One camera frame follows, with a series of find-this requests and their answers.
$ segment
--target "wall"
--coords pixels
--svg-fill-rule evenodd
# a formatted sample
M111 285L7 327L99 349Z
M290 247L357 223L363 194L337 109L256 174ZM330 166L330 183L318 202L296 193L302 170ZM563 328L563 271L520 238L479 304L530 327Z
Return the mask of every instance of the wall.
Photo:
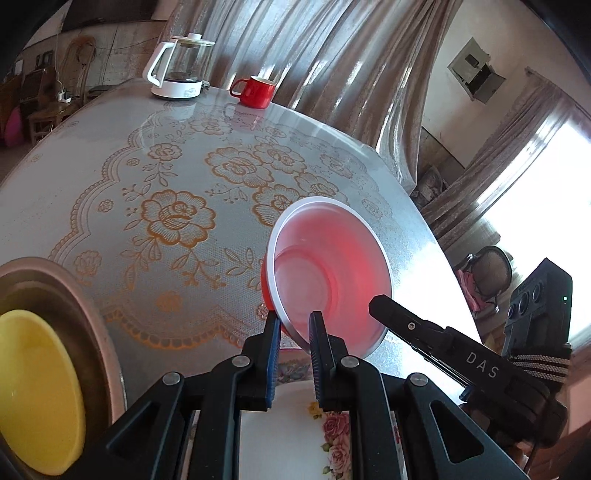
M506 78L484 105L472 102L447 69L474 37ZM558 37L519 0L464 0L436 58L423 127L467 166L525 85L530 66L591 112L591 85Z
M64 23L64 19L68 13L68 10L70 9L71 4L72 0L68 0L65 4L63 4L58 9L58 11L54 13L53 16L33 34L31 39L27 42L27 45L25 45L25 48L58 34L61 31L61 26Z
M569 387L569 433L591 421L591 375Z
M63 20L72 3L70 0L35 32L25 46L19 56L19 59L24 60L23 72L27 74L33 71L36 56L55 50L56 41L59 67L71 40L78 35L91 35L96 41L96 57L90 64L87 88L118 85L141 76L164 28L164 20L168 18L177 1L158 0L152 21L93 25L61 33Z

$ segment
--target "gray basin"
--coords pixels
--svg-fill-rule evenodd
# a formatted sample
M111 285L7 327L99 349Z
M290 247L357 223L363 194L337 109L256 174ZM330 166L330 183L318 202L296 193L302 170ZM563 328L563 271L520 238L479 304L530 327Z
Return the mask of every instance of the gray basin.
M0 314L15 309L39 315L66 347L84 399L86 449L126 407L121 367L104 320L76 279L44 258L19 258L0 267ZM1 435L0 443L6 451ZM14 455L12 459L25 478L57 478L29 468Z

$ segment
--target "metal screw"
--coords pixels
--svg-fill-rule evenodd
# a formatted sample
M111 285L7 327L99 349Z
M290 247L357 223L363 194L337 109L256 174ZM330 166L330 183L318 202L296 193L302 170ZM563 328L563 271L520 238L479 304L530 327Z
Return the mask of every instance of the metal screw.
M176 385L181 381L181 376L176 372L168 372L162 377L164 385Z
M246 367L251 363L251 359L246 355L237 355L232 358L232 365L235 367Z
M412 374L410 376L410 383L415 387L424 387L429 383L429 379L423 374Z
M357 365L359 365L359 360L357 360L354 356L344 356L340 360L340 364L343 365L343 367L355 368Z

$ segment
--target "pink cloth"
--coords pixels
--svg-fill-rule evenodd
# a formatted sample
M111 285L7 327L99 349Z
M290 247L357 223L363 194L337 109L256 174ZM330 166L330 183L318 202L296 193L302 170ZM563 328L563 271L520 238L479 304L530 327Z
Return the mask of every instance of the pink cloth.
M476 291L474 275L472 275L471 272L458 270L456 271L456 277L471 311L481 312L490 305L488 302L484 301L482 296Z
M25 143L25 137L22 134L21 109L17 106L12 110L8 122L6 122L4 143L7 147L17 147Z

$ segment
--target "lace tablecloth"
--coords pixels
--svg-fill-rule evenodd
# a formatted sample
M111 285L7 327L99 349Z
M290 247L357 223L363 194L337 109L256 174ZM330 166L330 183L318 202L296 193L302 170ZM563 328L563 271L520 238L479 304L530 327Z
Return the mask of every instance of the lace tablecloth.
M310 195L350 205L374 228L397 301L478 338L443 253L373 149L214 88L165 102L132 80L60 125L0 188L0 260L49 257L76 276L107 321L134 401L163 373L207 371L262 330L271 227ZM369 360L459 391L391 334Z

